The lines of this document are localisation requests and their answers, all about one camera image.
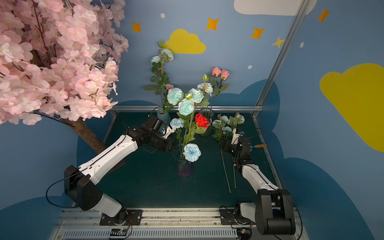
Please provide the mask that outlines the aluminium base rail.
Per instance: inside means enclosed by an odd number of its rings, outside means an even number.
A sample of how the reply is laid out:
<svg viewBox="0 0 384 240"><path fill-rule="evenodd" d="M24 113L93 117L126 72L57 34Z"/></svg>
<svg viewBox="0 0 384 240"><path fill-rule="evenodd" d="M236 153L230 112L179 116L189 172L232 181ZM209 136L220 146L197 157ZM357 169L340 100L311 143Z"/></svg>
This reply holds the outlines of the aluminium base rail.
<svg viewBox="0 0 384 240"><path fill-rule="evenodd" d="M100 226L96 211L65 209L51 240L307 240L308 234L295 212L294 235L261 235L255 224L221 225L219 208L131 208L143 210L139 226Z"/></svg>

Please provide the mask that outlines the red and coral rose stem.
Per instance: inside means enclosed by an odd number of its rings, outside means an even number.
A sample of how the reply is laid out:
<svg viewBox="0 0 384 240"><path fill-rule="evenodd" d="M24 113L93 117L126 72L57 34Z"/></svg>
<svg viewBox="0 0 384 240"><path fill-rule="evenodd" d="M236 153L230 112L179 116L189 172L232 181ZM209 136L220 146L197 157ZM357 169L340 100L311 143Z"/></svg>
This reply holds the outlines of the red and coral rose stem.
<svg viewBox="0 0 384 240"><path fill-rule="evenodd" d="M206 117L204 117L202 114L197 114L195 116L195 122L196 122L196 134L202 135L204 134L208 127L210 122Z"/></svg>

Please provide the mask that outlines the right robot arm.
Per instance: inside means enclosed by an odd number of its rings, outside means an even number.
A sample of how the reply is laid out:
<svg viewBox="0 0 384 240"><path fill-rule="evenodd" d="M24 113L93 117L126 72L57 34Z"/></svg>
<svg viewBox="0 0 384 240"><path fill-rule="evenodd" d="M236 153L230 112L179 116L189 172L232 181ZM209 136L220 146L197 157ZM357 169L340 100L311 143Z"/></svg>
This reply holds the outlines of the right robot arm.
<svg viewBox="0 0 384 240"><path fill-rule="evenodd" d="M236 205L235 220L239 224L255 224L261 235L294 235L296 222L291 194L274 185L251 159L251 144L226 140L221 150L233 157L233 166L251 185L256 200Z"/></svg>

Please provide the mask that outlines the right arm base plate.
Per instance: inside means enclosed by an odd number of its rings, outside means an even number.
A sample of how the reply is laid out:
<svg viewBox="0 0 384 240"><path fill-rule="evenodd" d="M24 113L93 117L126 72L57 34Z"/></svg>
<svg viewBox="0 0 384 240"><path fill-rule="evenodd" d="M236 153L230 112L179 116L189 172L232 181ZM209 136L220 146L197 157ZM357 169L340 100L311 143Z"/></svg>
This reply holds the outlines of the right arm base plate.
<svg viewBox="0 0 384 240"><path fill-rule="evenodd" d="M252 225L253 222L249 219L243 218L234 209L219 208L221 225L235 226L235 225Z"/></svg>

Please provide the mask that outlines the pink rose stem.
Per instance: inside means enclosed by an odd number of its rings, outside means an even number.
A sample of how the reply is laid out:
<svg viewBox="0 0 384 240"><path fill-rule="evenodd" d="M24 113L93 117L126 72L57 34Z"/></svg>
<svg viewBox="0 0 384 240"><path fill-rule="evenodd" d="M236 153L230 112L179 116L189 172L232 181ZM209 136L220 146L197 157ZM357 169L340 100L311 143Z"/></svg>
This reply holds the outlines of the pink rose stem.
<svg viewBox="0 0 384 240"><path fill-rule="evenodd" d="M209 79L209 83L212 85L213 93L209 98L209 107L212 108L216 98L228 88L229 84L226 84L225 81L230 76L230 72L219 67L212 69L212 74Z"/></svg>

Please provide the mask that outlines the purple ribbed glass vase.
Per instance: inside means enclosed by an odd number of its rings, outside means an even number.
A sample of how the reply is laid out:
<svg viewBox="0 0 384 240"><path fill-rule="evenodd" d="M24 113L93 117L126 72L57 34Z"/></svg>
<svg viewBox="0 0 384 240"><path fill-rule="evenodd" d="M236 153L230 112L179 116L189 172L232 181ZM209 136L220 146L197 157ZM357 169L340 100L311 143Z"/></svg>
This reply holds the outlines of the purple ribbed glass vase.
<svg viewBox="0 0 384 240"><path fill-rule="evenodd" d="M177 145L176 150L173 152L173 158L176 161L176 170L180 177L189 177L194 170L193 163L182 159L183 145Z"/></svg>

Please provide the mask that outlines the light blue ceramic vase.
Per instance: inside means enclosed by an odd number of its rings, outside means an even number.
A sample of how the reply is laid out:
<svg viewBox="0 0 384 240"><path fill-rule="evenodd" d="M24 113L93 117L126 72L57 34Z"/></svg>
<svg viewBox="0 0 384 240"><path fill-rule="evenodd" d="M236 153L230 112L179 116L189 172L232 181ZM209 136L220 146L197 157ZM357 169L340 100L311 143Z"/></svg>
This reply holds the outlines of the light blue ceramic vase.
<svg viewBox="0 0 384 240"><path fill-rule="evenodd" d="M171 121L170 114L163 107L157 109L157 118L163 121L166 125Z"/></svg>

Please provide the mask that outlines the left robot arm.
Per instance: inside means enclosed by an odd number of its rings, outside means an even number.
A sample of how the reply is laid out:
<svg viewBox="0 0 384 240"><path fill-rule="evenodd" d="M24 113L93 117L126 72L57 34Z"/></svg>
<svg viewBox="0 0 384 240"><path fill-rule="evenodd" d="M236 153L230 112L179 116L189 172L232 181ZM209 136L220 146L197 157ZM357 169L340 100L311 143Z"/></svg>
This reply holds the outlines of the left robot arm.
<svg viewBox="0 0 384 240"><path fill-rule="evenodd" d="M126 131L107 149L78 167L69 166L64 172L64 192L83 211L95 210L110 218L119 219L125 208L104 194L97 184L120 162L140 147L148 145L160 152L171 152L176 146L170 135L176 130L165 122L149 116L140 127Z"/></svg>

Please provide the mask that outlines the clear ribbed glass vase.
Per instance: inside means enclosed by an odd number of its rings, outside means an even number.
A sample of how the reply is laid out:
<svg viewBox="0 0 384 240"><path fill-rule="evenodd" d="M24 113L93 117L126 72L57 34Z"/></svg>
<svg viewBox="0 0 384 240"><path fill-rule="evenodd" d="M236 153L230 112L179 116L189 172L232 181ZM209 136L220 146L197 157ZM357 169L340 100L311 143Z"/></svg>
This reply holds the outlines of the clear ribbed glass vase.
<svg viewBox="0 0 384 240"><path fill-rule="evenodd" d="M203 138L207 138L211 135L212 133L212 118L214 116L214 111L211 109L211 108L203 108L200 110L200 114L205 117L208 121L208 124L207 124L207 130L205 131L205 133L203 133L201 135L201 137Z"/></svg>

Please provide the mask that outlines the aluminium frame corner post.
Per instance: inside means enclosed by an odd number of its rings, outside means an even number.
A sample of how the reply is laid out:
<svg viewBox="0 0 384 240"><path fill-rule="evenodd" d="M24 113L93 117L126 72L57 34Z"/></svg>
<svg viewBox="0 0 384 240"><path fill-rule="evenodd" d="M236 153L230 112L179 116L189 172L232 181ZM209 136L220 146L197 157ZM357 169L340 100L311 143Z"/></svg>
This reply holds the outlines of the aluminium frame corner post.
<svg viewBox="0 0 384 240"><path fill-rule="evenodd" d="M256 107L259 107L261 110L256 110L252 112L252 117L254 120L256 120L256 117L259 112L263 110L263 104L268 96L268 93L270 92L270 89L278 76L279 70L283 65L283 62L290 50L291 45L293 44L295 37L304 21L304 18L306 16L306 10L309 8L310 0L304 0L299 5L298 11L293 19L293 22L288 30L288 33L286 35L286 39L283 42L283 46L279 50L279 54L277 56L277 59L273 65L273 68L270 72L270 75L264 84L264 87L258 97Z"/></svg>

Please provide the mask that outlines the white flower stem blue vase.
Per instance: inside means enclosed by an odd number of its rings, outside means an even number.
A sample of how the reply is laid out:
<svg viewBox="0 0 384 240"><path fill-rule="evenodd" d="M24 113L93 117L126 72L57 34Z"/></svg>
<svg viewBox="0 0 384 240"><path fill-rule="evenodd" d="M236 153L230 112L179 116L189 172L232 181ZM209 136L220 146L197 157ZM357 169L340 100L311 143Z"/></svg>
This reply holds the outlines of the white flower stem blue vase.
<svg viewBox="0 0 384 240"><path fill-rule="evenodd" d="M153 76L150 79L151 85L144 87L145 91L153 91L155 95L161 98L161 107L157 109L161 114L166 114L173 107L168 100L168 92L173 88L170 78L165 71L166 64L174 60L172 51L166 48L163 41L158 42L158 54L151 58L151 72Z"/></svg>

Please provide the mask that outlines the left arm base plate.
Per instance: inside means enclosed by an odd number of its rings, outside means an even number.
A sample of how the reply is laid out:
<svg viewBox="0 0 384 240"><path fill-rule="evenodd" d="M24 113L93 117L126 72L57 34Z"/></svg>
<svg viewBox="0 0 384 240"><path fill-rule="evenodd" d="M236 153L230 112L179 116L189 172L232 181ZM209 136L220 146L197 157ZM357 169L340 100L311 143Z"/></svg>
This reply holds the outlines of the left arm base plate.
<svg viewBox="0 0 384 240"><path fill-rule="evenodd" d="M141 224L143 210L122 209L115 217L102 214L100 226L139 226Z"/></svg>

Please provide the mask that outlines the blue rose stem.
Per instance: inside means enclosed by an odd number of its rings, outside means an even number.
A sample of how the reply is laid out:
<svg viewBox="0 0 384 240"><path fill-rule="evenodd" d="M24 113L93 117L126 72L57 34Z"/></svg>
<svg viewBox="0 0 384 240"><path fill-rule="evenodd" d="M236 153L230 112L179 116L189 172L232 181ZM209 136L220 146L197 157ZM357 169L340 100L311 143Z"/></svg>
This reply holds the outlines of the blue rose stem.
<svg viewBox="0 0 384 240"><path fill-rule="evenodd" d="M234 117L230 116L229 121L230 121L231 133L232 133L234 128L238 129L238 125L241 125L245 122L245 118L243 115L237 112L235 113Z"/></svg>

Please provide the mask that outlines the blue carnation stem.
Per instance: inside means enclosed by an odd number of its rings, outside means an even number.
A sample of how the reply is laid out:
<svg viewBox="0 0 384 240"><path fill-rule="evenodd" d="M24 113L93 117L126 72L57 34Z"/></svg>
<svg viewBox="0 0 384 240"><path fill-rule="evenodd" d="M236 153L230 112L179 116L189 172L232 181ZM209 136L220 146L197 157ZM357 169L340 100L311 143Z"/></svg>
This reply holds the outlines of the blue carnation stem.
<svg viewBox="0 0 384 240"><path fill-rule="evenodd" d="M202 152L199 146L196 144L189 143L184 147L184 150L183 150L184 159L191 163L196 162L201 155L202 155Z"/></svg>
<svg viewBox="0 0 384 240"><path fill-rule="evenodd" d="M213 121L213 128L215 130L214 138L219 143L219 150L220 150L220 155L221 155L222 164L223 164L223 168L224 168L226 183L227 183L227 186L228 186L229 193L231 194L232 191L231 191L231 186L230 186L230 183L229 183L227 167L226 167L226 163L225 163L225 159L224 159L224 154L223 154L223 149L222 149L223 143L227 139L227 135L229 134L229 132L231 130L228 130L227 122L224 121L224 118L223 118L223 116L221 114L219 114L218 118Z"/></svg>
<svg viewBox="0 0 384 240"><path fill-rule="evenodd" d="M170 127L174 133L176 133L176 138L179 144L182 143L182 128L184 127L184 120L180 118L174 118L170 122Z"/></svg>

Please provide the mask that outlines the aluminium frame back bar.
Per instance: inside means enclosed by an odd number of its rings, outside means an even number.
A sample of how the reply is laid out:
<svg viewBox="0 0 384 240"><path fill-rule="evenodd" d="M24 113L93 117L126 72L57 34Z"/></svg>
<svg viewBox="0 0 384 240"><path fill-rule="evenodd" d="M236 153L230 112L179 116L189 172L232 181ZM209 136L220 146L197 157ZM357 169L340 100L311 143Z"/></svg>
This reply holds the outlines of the aluminium frame back bar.
<svg viewBox="0 0 384 240"><path fill-rule="evenodd" d="M151 112L152 110L157 110L160 107L157 106L133 106L133 105L116 105L112 108L114 111L125 111L125 112ZM182 111L189 111L189 110L200 110L206 107L202 106L196 106L193 107L192 104L182 104L181 110ZM223 111L223 112L261 112L263 110L263 107L261 106L213 106L209 107L209 109L212 109L213 111Z"/></svg>

